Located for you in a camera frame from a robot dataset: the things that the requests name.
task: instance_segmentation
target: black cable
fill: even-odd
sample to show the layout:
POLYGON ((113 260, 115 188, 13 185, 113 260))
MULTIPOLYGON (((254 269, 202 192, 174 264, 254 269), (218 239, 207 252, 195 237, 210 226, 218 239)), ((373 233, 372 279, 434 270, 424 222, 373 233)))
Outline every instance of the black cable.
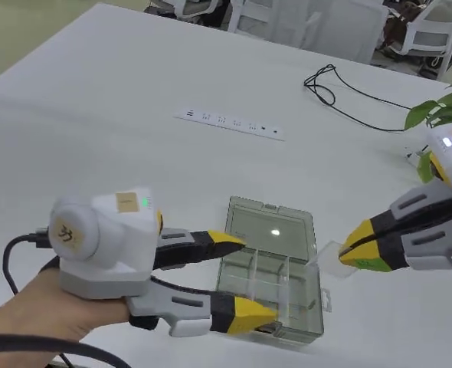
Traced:
MULTIPOLYGON (((32 233, 27 235, 21 235, 14 239, 12 239, 5 247, 5 250, 3 251, 3 264, 2 264, 2 270, 3 270, 3 276, 5 276, 6 282, 8 282, 8 285, 10 285, 10 289, 13 292, 13 295, 18 294, 18 288, 13 280, 13 277, 10 274, 10 255, 13 248, 22 242, 29 242, 29 243, 35 243, 39 242, 44 238, 44 235, 41 233, 32 233)), ((59 354, 59 357, 64 361, 64 363, 67 365, 67 368, 74 368, 74 365, 71 363, 71 361, 66 358, 64 354, 59 354)))
POLYGON ((396 106, 396 107, 400 107, 402 109, 406 109, 406 110, 410 110, 411 109, 410 107, 406 107, 404 105, 400 105, 399 103, 391 102, 391 101, 384 100, 384 99, 379 98, 379 97, 372 96, 370 94, 362 92, 361 90, 358 90, 355 87, 352 87, 350 84, 345 82, 342 79, 342 77, 340 77, 340 74, 338 73, 338 71, 336 71, 336 66, 333 65, 333 64, 328 64, 325 67, 322 67, 315 74, 313 74, 312 76, 310 76, 307 79, 305 79, 304 87, 306 87, 308 90, 313 92, 315 94, 315 96, 318 97, 318 100, 320 100, 324 105, 326 105, 328 107, 331 107, 332 109, 334 109, 338 113, 342 114, 345 117, 348 117, 349 119, 352 119, 352 120, 356 121, 357 123, 363 125, 364 127, 368 127, 368 128, 374 129, 374 130, 378 130, 380 132, 387 132, 387 133, 400 133, 400 132, 404 132, 405 131, 404 129, 385 129, 385 128, 380 128, 378 126, 374 126, 374 125, 371 125, 371 124, 364 123, 362 120, 357 119, 356 117, 353 117, 352 115, 350 115, 348 113, 345 113, 344 111, 341 111, 339 108, 335 107, 336 96, 333 93, 333 91, 330 90, 328 87, 323 86, 322 84, 318 83, 318 77, 320 77, 323 74, 329 73, 331 71, 335 73, 335 75, 338 77, 338 79, 342 83, 344 83, 344 85, 346 85, 351 90, 354 90, 355 92, 361 94, 362 96, 366 96, 366 97, 372 98, 373 100, 384 102, 385 104, 390 104, 390 105, 393 105, 393 106, 396 106), (325 97, 323 97, 321 95, 321 93, 318 91, 318 89, 324 90, 325 92, 328 92, 328 94, 332 98, 332 102, 329 102, 325 97))
POLYGON ((0 353, 14 351, 44 351, 65 353, 88 357, 107 363, 115 368, 132 368, 118 356, 85 343, 76 343, 53 337, 0 334, 0 353))

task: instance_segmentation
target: sticker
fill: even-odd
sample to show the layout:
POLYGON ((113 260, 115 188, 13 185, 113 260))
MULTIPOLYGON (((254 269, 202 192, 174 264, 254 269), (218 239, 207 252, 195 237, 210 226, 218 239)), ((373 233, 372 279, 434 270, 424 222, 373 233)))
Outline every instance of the sticker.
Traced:
POLYGON ((74 226, 70 226, 61 217, 57 217, 52 223, 51 235, 62 245, 75 252, 80 250, 84 240, 83 234, 74 226))
POLYGON ((362 270, 389 272, 390 267, 380 258, 374 259, 355 259, 354 266, 362 270))
POLYGON ((139 212, 139 203, 135 192, 116 193, 116 200, 119 213, 139 212))

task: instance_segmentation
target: white chair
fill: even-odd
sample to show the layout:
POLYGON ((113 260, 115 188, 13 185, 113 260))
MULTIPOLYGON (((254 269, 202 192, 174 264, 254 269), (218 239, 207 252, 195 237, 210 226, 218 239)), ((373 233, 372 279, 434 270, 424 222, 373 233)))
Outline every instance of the white chair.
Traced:
POLYGON ((407 24, 403 44, 395 42, 390 49, 400 55, 442 57, 441 80, 452 56, 452 0, 433 0, 407 24))
POLYGON ((312 51, 370 64, 389 10, 370 0, 334 0, 323 12, 312 51))
POLYGON ((228 31, 308 48, 319 25, 320 14, 309 15, 309 0, 232 0, 228 31))
POLYGON ((220 0, 198 2, 192 0, 152 0, 152 3, 168 12, 174 12, 177 19, 187 20, 199 15, 212 13, 220 0))

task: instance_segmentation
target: small plastic piece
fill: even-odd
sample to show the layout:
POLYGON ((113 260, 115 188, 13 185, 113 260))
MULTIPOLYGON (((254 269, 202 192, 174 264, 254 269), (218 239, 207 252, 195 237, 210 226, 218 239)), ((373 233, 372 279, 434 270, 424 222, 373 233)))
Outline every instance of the small plastic piece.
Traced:
POLYGON ((307 271, 317 271, 331 274, 337 278, 347 278, 358 268, 347 266, 339 261, 341 244, 331 241, 325 245, 306 265, 307 271))

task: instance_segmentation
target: power strip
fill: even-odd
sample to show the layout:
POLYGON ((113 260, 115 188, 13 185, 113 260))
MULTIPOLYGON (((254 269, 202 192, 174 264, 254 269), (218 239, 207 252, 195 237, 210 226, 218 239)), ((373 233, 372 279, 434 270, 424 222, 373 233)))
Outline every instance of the power strip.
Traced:
POLYGON ((218 113, 208 113, 195 109, 187 109, 175 115, 179 119, 195 121, 201 124, 212 125, 230 130, 236 130, 242 133, 263 136, 272 140, 284 140, 281 128, 266 126, 263 124, 252 123, 245 119, 227 117, 218 113))

